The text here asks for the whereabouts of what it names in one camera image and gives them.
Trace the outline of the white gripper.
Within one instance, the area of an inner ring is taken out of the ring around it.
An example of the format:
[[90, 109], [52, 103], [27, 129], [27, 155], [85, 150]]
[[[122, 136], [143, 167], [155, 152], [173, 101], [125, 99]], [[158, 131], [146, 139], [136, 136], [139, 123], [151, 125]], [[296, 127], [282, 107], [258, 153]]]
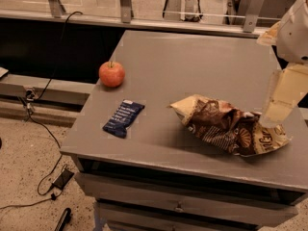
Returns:
[[281, 124], [308, 93], [308, 0], [296, 0], [276, 22], [257, 38], [264, 46], [276, 44], [279, 58], [289, 62], [283, 70], [276, 69], [259, 119], [266, 128]]

